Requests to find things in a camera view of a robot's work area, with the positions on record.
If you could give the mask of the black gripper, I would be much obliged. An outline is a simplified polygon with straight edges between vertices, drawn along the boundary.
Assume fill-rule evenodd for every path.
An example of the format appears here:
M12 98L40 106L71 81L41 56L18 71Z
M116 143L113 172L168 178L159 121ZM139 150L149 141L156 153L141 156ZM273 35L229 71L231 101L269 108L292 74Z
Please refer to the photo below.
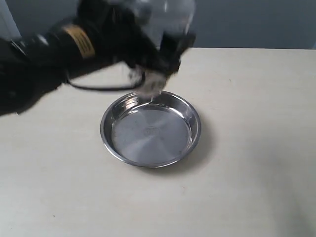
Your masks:
M148 68L160 59L130 9L133 0L81 0L77 18L92 30L96 53L115 56L129 67Z

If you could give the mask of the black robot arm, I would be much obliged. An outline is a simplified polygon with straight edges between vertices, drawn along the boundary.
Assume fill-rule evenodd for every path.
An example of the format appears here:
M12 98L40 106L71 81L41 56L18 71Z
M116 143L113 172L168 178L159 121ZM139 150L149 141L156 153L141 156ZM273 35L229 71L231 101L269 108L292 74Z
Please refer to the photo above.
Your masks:
M44 34L0 41L0 113L23 113L63 84L125 63L130 82L82 86L154 97L194 45L193 0L81 0L74 17Z

